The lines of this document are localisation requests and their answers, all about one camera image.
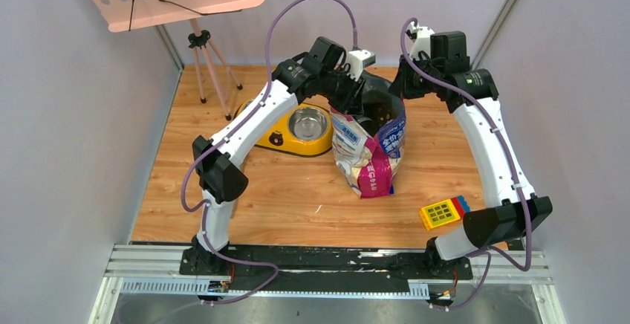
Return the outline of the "yellow double pet bowl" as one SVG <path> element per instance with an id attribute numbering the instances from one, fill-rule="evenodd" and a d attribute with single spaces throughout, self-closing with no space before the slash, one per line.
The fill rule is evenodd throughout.
<path id="1" fill-rule="evenodd" d="M 255 147 L 303 158 L 318 157 L 332 149 L 331 124 L 328 110 L 303 103 L 275 122 Z"/>

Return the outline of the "cat food bag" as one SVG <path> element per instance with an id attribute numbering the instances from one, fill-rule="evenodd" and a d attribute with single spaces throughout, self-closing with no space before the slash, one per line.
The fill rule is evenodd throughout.
<path id="1" fill-rule="evenodd" d="M 364 71 L 363 113 L 331 109 L 334 161 L 359 198 L 394 194 L 406 135 L 404 102 L 389 93 L 392 82 Z"/>

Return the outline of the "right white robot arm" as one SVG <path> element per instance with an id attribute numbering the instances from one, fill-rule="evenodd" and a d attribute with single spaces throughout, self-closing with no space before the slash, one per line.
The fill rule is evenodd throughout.
<path id="1" fill-rule="evenodd" d="M 466 213 L 457 229 L 429 242 L 427 273 L 443 277 L 453 269 L 454 259 L 499 242 L 523 238 L 530 250 L 533 231 L 553 205 L 549 197 L 536 194 L 516 159 L 491 73 L 472 68 L 461 31 L 413 27 L 401 39 L 411 39 L 413 46 L 402 52 L 390 93 L 407 100 L 434 93 L 446 103 L 464 131 L 483 187 L 484 209 Z"/>

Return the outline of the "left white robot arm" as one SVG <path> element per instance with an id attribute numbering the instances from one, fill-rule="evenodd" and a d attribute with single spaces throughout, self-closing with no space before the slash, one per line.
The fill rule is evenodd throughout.
<path id="1" fill-rule="evenodd" d="M 187 175 L 198 175 L 202 199 L 184 208 L 201 210 L 202 220 L 191 248 L 184 251 L 182 274 L 214 275 L 232 268 L 222 249 L 229 243 L 236 200 L 249 183 L 241 168 L 250 150 L 277 121 L 310 97 L 323 96 L 337 111 L 362 111 L 361 74 L 374 61 L 371 51 L 346 51 L 321 36 L 308 52 L 280 62 L 261 93 L 232 122 L 208 139 L 199 136 L 193 141 L 194 161 Z"/>

